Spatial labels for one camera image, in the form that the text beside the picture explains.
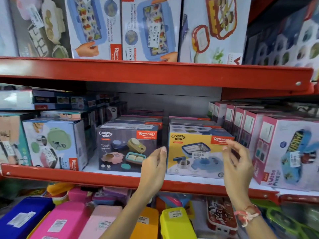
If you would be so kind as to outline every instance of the bracelet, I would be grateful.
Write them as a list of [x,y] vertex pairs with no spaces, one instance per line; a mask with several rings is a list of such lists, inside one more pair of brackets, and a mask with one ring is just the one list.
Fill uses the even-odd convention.
[[[249,208],[254,211],[253,214],[246,211]],[[246,227],[248,225],[248,222],[252,221],[253,218],[259,216],[261,212],[256,205],[250,205],[245,208],[244,211],[236,211],[234,214],[238,216],[238,219],[243,224],[242,227]]]

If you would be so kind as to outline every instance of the rishabh logo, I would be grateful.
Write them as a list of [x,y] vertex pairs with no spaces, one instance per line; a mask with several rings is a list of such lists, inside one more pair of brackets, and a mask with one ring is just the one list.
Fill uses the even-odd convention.
[[123,60],[122,59],[122,45],[110,44],[111,47],[111,60]]
[[233,137],[212,136],[211,144],[226,145],[226,140],[234,140]]
[[79,171],[78,158],[69,158],[70,170]]
[[137,139],[149,139],[156,140],[157,139],[157,131],[136,131]]

